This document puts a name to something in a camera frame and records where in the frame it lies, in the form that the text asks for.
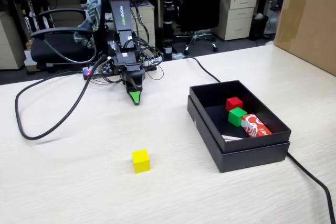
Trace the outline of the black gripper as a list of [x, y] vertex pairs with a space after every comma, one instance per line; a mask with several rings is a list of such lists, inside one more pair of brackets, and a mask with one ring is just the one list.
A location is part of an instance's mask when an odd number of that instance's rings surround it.
[[145, 70], [137, 58], [137, 53], [134, 51], [118, 52], [114, 57], [114, 74], [124, 75], [127, 94], [134, 105], [139, 105]]

